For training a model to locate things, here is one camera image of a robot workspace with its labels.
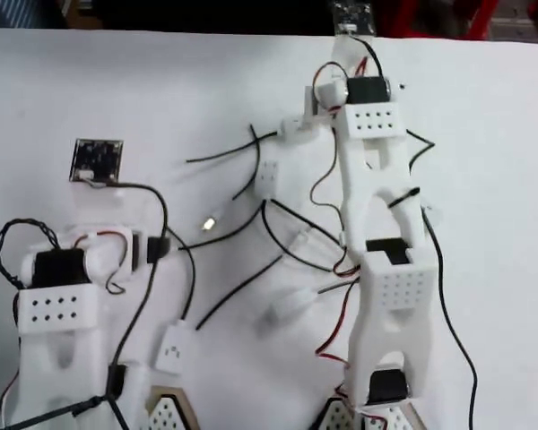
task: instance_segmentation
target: floor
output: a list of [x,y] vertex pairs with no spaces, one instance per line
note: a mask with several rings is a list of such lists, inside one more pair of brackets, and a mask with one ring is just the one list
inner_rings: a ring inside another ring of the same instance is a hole
[[500,0],[490,24],[490,40],[514,40],[538,43],[538,23],[530,20],[530,0]]

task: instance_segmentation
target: white table surface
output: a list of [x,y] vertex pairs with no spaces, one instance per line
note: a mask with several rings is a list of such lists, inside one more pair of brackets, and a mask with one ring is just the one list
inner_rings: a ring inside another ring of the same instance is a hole
[[[406,85],[401,101],[409,128],[438,145],[414,177],[444,215],[437,233],[449,312],[480,376],[475,427],[538,429],[538,45],[387,39],[374,45],[385,74]],[[18,216],[54,228],[67,224],[75,139],[115,138],[125,141],[121,179],[158,186],[170,225],[195,239],[201,219],[247,180],[254,152],[204,166],[188,167],[183,159],[247,142],[249,123],[266,133],[283,116],[298,114],[303,87],[332,46],[329,38],[0,30],[0,227]],[[411,152],[417,148],[411,140]],[[302,195],[326,169],[330,150],[326,138],[310,148],[314,162],[299,169],[307,171]],[[335,174],[320,195],[338,200],[339,184]],[[250,193],[240,199],[220,229],[240,224],[257,204]],[[303,213],[337,228],[327,209],[305,204]],[[299,229],[293,219],[276,213],[271,219],[280,235]],[[12,233],[7,267],[15,270],[38,238],[23,228]],[[313,251],[320,242],[312,235],[302,251],[334,261],[334,249]],[[196,252],[189,325],[277,254],[260,223]],[[185,256],[173,254],[160,272],[123,358],[147,359],[143,352],[159,328],[178,316]],[[133,309],[143,276],[115,308]],[[340,365],[312,353],[334,324],[342,293],[321,297],[277,330],[260,330],[259,320],[278,290],[332,281],[282,262],[194,336],[182,384],[204,430],[308,427],[342,379]],[[13,294],[0,278],[0,388],[16,366]],[[346,354],[356,303],[355,295],[333,352]],[[416,406],[429,428],[464,429],[472,378],[436,294],[433,307],[430,383]]]

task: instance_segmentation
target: red chair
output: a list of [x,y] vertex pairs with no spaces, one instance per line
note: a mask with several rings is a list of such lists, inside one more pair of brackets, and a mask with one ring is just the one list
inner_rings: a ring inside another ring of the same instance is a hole
[[[460,39],[484,40],[490,19],[499,0],[455,0],[453,11],[460,20],[472,22]],[[389,38],[435,38],[437,36],[411,29],[419,8],[419,0],[381,1],[379,13],[379,34]]]

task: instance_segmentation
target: black wire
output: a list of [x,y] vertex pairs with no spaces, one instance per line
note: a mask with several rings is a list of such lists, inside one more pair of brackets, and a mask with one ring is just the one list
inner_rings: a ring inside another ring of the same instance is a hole
[[354,38],[353,36],[351,36],[351,39],[356,40],[356,41],[362,43],[365,46],[365,48],[368,50],[370,56],[373,57],[373,61],[375,62],[375,65],[377,66],[377,69],[378,69],[378,75],[381,76],[381,77],[384,76],[383,75],[383,67],[380,65],[380,61],[378,60],[377,53],[375,52],[373,47],[368,43],[368,41],[357,39],[357,38]]
[[332,270],[331,269],[328,269],[324,266],[321,266],[319,264],[315,264],[313,262],[308,262],[307,260],[304,260],[300,257],[298,257],[297,255],[295,255],[294,253],[292,253],[291,251],[289,251],[285,245],[283,245],[281,242],[279,242],[279,239],[275,236],[274,232],[271,230],[271,227],[269,227],[269,223],[267,222],[267,216],[266,216],[266,208],[267,208],[267,200],[263,200],[263,203],[261,204],[261,218],[263,220],[263,224],[265,225],[265,229],[267,230],[267,233],[269,233],[269,236],[271,237],[271,239],[283,250],[284,253],[286,253],[289,257],[292,257],[294,258],[295,260],[297,260],[298,262],[301,262],[309,267],[313,267],[317,270],[320,270],[320,271],[324,271],[324,272],[327,272],[327,273],[331,273]]
[[236,235],[238,235],[239,233],[241,233],[243,230],[245,230],[249,224],[251,224],[254,219],[256,218],[257,214],[261,211],[261,208],[263,207],[263,204],[261,204],[257,209],[256,211],[253,213],[253,215],[251,216],[251,218],[249,218],[247,221],[245,221],[245,224],[243,224],[242,226],[238,227],[237,229],[231,231],[230,233],[228,233],[227,235],[223,235],[223,236],[220,236],[220,237],[216,237],[215,239],[211,239],[211,240],[207,240],[205,242],[200,242],[198,244],[193,244],[193,245],[190,245],[190,246],[181,246],[179,247],[178,249],[180,251],[187,251],[189,249],[196,249],[196,248],[200,248],[202,246],[206,246],[206,245],[211,245],[211,244],[216,244],[217,242],[221,242],[223,240],[226,240],[226,239],[229,239],[231,237],[234,237]]
[[337,208],[332,203],[316,202],[315,198],[313,197],[313,194],[315,193],[315,190],[317,189],[319,184],[321,184],[323,181],[325,181],[325,179],[327,179],[333,173],[333,170],[334,170],[335,166],[337,165],[337,147],[338,147],[338,143],[337,143],[337,137],[336,137],[336,133],[334,132],[334,129],[333,129],[333,136],[334,136],[333,163],[331,164],[331,167],[325,172],[325,174],[322,175],[313,184],[313,186],[311,186],[311,191],[309,191],[309,193],[308,193],[308,198],[316,206],[324,206],[324,207],[327,207],[327,208],[332,208],[336,212],[337,217],[339,217],[339,222],[341,223],[341,231],[344,231],[343,215],[341,215],[341,211],[339,210],[339,208]]
[[202,161],[209,161],[210,159],[220,159],[221,157],[225,157],[226,155],[230,155],[230,154],[234,154],[235,152],[246,150],[247,148],[255,145],[256,142],[261,142],[262,140],[267,139],[269,137],[274,137],[277,134],[278,134],[277,132],[267,133],[267,134],[264,134],[264,135],[260,136],[258,139],[255,139],[252,142],[246,143],[243,146],[239,146],[238,148],[234,148],[233,150],[226,150],[226,151],[221,152],[219,154],[210,155],[208,157],[202,157],[200,159],[186,159],[186,163],[200,163]]
[[4,247],[4,241],[6,239],[6,234],[8,233],[8,230],[10,227],[15,226],[17,224],[28,224],[34,227],[38,227],[42,233],[44,233],[44,236],[48,239],[48,242],[54,246],[56,249],[60,249],[60,244],[57,241],[57,236],[54,230],[52,230],[45,222],[38,221],[37,219],[33,218],[25,218],[25,219],[12,219],[4,224],[2,229],[0,230],[0,273],[10,282],[12,285],[14,285],[18,289],[24,289],[26,286],[22,283],[22,281],[17,277],[13,276],[6,270],[4,265],[2,264],[2,248]]
[[474,366],[473,361],[471,360],[470,356],[468,355],[468,352],[464,348],[463,343],[458,338],[455,328],[452,326],[452,323],[450,321],[450,316],[448,316],[447,304],[445,302],[444,281],[443,281],[444,258],[442,255],[442,250],[440,249],[440,244],[438,243],[437,235],[435,234],[434,229],[432,228],[432,225],[430,224],[429,217],[427,217],[427,214],[424,211],[424,209],[422,209],[422,220],[424,221],[424,225],[429,231],[430,239],[432,239],[432,243],[435,247],[435,250],[437,251],[438,296],[440,298],[440,306],[442,307],[442,314],[445,316],[445,321],[447,322],[447,326],[448,326],[448,329],[450,330],[450,334],[452,334],[452,337],[455,339],[456,345],[458,345],[458,348],[463,353],[464,359],[466,360],[466,363],[468,363],[468,365],[470,366],[470,370],[473,373],[473,389],[470,396],[470,407],[468,409],[468,428],[470,430],[473,430],[474,402],[476,400],[476,388],[478,387],[478,374],[476,373],[476,367]]
[[257,171],[259,170],[259,163],[261,162],[261,144],[259,143],[259,138],[257,137],[257,133],[255,133],[255,128],[253,128],[253,125],[249,125],[249,129],[251,130],[251,134],[253,135],[253,138],[255,139],[255,149],[256,149],[255,169],[253,170],[253,175],[251,175],[247,183],[243,185],[243,188],[241,188],[238,192],[235,193],[233,197],[231,197],[231,200],[234,202],[255,182],[255,177],[257,176]]
[[410,136],[414,137],[415,139],[418,139],[419,141],[423,142],[423,143],[426,143],[426,148],[423,148],[422,150],[419,150],[416,154],[414,154],[411,158],[411,161],[409,161],[409,170],[412,170],[412,166],[414,165],[414,163],[416,162],[417,159],[419,159],[419,157],[424,154],[425,152],[427,151],[430,151],[432,148],[435,147],[435,144],[431,141],[429,141],[428,139],[425,139],[424,137],[422,136],[419,136],[417,133],[415,132],[412,132],[411,130],[407,130],[406,131]]
[[[408,134],[410,134],[412,137],[425,142],[427,144],[427,147],[423,150],[420,150],[417,152],[414,157],[412,157],[411,161],[409,162],[409,169],[412,170],[412,166],[414,165],[415,161],[419,159],[419,157],[424,154],[427,151],[430,151],[432,148],[435,147],[435,143],[431,142],[421,136],[419,136],[416,133],[411,132],[410,130],[406,131]],[[462,352],[464,359],[466,360],[466,363],[468,363],[468,366],[470,367],[471,372],[473,373],[473,388],[470,395],[470,405],[468,408],[468,428],[469,430],[473,430],[473,420],[474,420],[474,403],[476,401],[476,390],[478,388],[478,374],[476,373],[476,367],[474,366],[474,363],[470,356],[468,355],[468,351],[466,348],[464,348],[463,343],[461,342],[460,338],[458,338],[458,335],[456,334],[456,330],[452,325],[452,322],[450,321],[450,316],[448,315],[447,310],[447,303],[445,301],[445,295],[444,295],[444,256],[442,254],[442,249],[440,249],[440,243],[438,242],[437,235],[434,231],[434,228],[430,224],[429,217],[426,214],[426,211],[424,208],[421,210],[422,213],[422,220],[424,221],[424,225],[426,226],[427,230],[429,231],[430,239],[432,240],[432,244],[435,247],[435,250],[437,252],[437,260],[438,260],[438,297],[440,299],[440,306],[442,307],[442,314],[445,316],[445,321],[447,323],[448,330],[450,331],[450,334],[452,334],[452,337],[455,339],[456,345]]]
[[400,204],[400,203],[404,202],[406,199],[409,199],[409,198],[413,197],[414,195],[417,195],[420,192],[421,192],[421,189],[418,186],[415,186],[414,188],[407,191],[402,196],[400,196],[400,197],[394,199],[392,202],[390,202],[388,204],[388,209],[393,209],[397,204]]
[[86,401],[80,401],[69,406],[64,406],[63,408],[54,409],[37,417],[32,417],[21,421],[20,423],[5,426],[2,428],[2,430],[22,430],[24,428],[32,427],[66,414],[79,415],[80,413],[84,412],[84,410],[96,408],[105,399],[106,398],[103,396],[94,396]]
[[239,291],[241,291],[243,288],[245,288],[247,285],[249,285],[251,282],[259,278],[261,275],[263,275],[266,271],[271,269],[277,262],[279,262],[283,258],[283,254],[279,255],[277,258],[275,258],[273,261],[271,261],[269,264],[267,264],[263,269],[258,271],[257,273],[251,275],[249,278],[245,279],[243,282],[241,282],[239,285],[237,285],[232,291],[230,291],[228,294],[226,294],[203,318],[202,320],[197,324],[195,329],[197,331],[201,330],[201,328],[204,326],[205,323],[215,314],[220,307],[222,307],[225,302],[227,302],[230,298],[235,296]]
[[339,282],[338,284],[334,284],[330,287],[324,287],[324,288],[321,288],[318,290],[317,294],[324,294],[324,293],[328,293],[329,291],[334,291],[338,288],[342,288],[342,287],[345,287],[347,285],[351,285],[355,280],[354,279],[351,279],[351,280],[346,280],[344,282]]
[[168,227],[168,231],[185,248],[184,251],[187,251],[187,256],[189,257],[189,262],[191,263],[191,285],[189,287],[189,292],[187,293],[186,304],[184,305],[183,312],[181,313],[181,317],[179,318],[180,321],[185,321],[185,319],[187,318],[187,314],[189,313],[189,307],[191,306],[191,302],[194,298],[195,277],[197,275],[197,270],[195,268],[195,260],[191,249],[187,248],[186,243],[181,239],[181,237],[176,234],[175,231],[173,231],[172,228]]
[[117,405],[116,399],[114,399],[113,394],[108,394],[107,400],[108,400],[109,406],[111,407],[111,410],[113,410],[114,415],[116,416],[119,426],[122,427],[123,430],[129,430],[126,419],[124,418],[122,411],[119,410],[119,406]]
[[339,246],[341,249],[343,249],[343,247],[341,246],[341,243],[339,242],[339,239],[336,239],[331,233],[329,233],[328,231],[326,231],[324,228],[322,228],[321,226],[319,226],[318,224],[314,223],[313,221],[311,221],[310,219],[307,219],[305,218],[304,216],[302,216],[300,213],[297,213],[296,211],[294,211],[293,209],[291,209],[289,206],[285,206],[283,203],[275,200],[275,199],[271,199],[271,202],[272,203],[275,203],[278,207],[280,207],[281,209],[283,209],[284,211],[286,211],[287,213],[289,213],[290,215],[292,215],[293,217],[295,217],[296,219],[299,219],[301,221],[303,221],[305,224],[307,224],[308,226],[311,226],[312,228],[318,230],[319,232],[321,232],[324,236],[326,236],[327,238],[331,239],[331,241],[333,243],[335,243],[337,246]]
[[[106,183],[106,184],[96,184],[96,183],[88,182],[88,184],[90,184],[90,186],[92,186],[94,188],[99,188],[100,186],[105,186],[107,188],[128,188],[128,189],[145,190],[145,191],[149,191],[150,193],[153,193],[158,198],[158,200],[160,201],[161,208],[163,210],[163,224],[161,226],[160,243],[163,243],[165,241],[166,235],[168,233],[168,218],[169,218],[168,204],[165,202],[165,199],[163,198],[163,196],[161,195],[161,193],[158,190],[156,190],[155,188],[153,188],[152,186],[149,186],[149,185],[136,184],[136,183],[127,183],[127,182],[124,182],[124,183]],[[150,277],[148,279],[147,287],[145,289],[145,294],[143,295],[142,301],[140,302],[140,305],[137,307],[137,310],[135,311],[134,317],[132,318],[132,321],[127,326],[126,332],[122,336],[122,339],[117,344],[116,353],[114,354],[114,357],[112,358],[111,363],[109,365],[108,383],[106,384],[106,394],[108,396],[111,393],[110,392],[111,387],[113,386],[113,382],[114,382],[114,379],[116,377],[117,361],[119,360],[119,356],[121,355],[122,350],[124,349],[124,346],[125,346],[128,338],[129,338],[130,334],[132,333],[132,330],[134,329],[135,324],[137,323],[137,320],[139,319],[140,315],[142,314],[143,309],[147,305],[147,301],[150,298],[150,294],[152,293],[153,281],[155,279],[155,273],[157,271],[159,262],[160,262],[160,260],[158,259],[152,265],[152,271],[150,272]]]

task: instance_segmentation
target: circuit board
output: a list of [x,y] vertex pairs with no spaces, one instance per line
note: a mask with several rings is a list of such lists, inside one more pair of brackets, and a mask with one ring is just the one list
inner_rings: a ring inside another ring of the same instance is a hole
[[117,182],[123,144],[123,141],[78,139],[70,181]]

